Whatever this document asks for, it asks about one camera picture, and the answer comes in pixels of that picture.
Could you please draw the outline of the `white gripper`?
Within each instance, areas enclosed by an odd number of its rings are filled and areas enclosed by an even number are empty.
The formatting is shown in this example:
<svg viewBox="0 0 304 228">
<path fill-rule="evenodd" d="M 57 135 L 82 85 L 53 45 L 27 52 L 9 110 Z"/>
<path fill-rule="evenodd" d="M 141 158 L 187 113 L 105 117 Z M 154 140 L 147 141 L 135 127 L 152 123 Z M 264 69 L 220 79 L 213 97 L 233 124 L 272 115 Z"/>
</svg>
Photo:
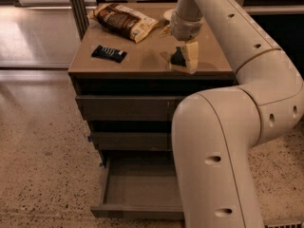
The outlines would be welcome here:
<svg viewBox="0 0 304 228">
<path fill-rule="evenodd" d="M 160 36 L 172 35 L 178 41 L 187 41 L 181 47 L 181 53 L 189 73 L 197 71 L 199 63 L 199 43 L 196 39 L 203 24 L 203 18 L 198 17 L 194 21 L 181 18 L 175 11 L 170 19 L 170 26 L 166 25 L 160 32 Z"/>
</svg>

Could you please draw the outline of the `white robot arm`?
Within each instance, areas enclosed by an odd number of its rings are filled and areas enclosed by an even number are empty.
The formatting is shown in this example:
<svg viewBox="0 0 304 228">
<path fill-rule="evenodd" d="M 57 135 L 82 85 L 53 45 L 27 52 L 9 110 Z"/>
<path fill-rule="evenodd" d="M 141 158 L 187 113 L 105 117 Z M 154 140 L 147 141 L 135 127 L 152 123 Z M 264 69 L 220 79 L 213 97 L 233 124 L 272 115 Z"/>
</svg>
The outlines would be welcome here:
<svg viewBox="0 0 304 228">
<path fill-rule="evenodd" d="M 278 43 L 235 0 L 178 0 L 173 36 L 207 24 L 237 85 L 194 93 L 172 121 L 172 149 L 186 228 L 264 228 L 249 150 L 303 116 L 300 73 Z"/>
</svg>

